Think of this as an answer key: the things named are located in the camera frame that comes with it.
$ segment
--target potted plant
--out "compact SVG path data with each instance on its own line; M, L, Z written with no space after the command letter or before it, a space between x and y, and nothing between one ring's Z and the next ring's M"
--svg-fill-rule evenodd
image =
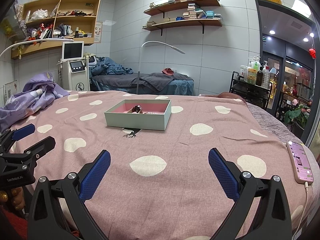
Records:
M298 138L301 138L302 136L302 133L308 121L309 113L310 107L300 104L295 110L288 110L284 114L284 122L292 123L291 132Z

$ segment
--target cardboard box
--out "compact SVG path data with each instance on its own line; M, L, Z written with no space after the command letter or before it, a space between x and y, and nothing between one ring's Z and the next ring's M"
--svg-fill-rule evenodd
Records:
M140 105L142 111L156 114L128 113ZM171 115L169 99L125 99L104 112L107 126L164 131Z

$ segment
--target blue gripper pad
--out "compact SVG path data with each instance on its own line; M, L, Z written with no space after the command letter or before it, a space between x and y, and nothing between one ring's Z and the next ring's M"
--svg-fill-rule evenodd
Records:
M101 180L103 179L104 174L106 174L110 163L110 153L105 151L82 180L79 194L79 198L82 200L82 202L92 198Z
M232 175L228 167L224 164L214 149L210 150L208 159L209 165L220 182L224 193L226 193L228 198L233 199L233 201L236 202L240 195L238 190L238 182L236 181L235 177Z
M19 141L26 136L33 134L36 130L36 127L33 124L28 124L19 130L16 130L12 135L12 140Z

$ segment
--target phone screen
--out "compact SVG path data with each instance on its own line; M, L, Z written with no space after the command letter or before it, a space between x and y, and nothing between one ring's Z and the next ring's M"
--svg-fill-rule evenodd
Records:
M313 182L311 167L303 146L300 143L288 141L287 148L292 152L298 178L303 181Z

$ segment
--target purple blanket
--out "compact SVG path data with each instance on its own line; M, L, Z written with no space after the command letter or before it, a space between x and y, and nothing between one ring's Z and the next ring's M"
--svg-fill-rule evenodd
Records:
M67 91L54 83L49 72L35 75L25 84L21 93L11 96L5 106L0 107L1 132L16 121L32 115L40 109L45 109L55 99L68 95Z

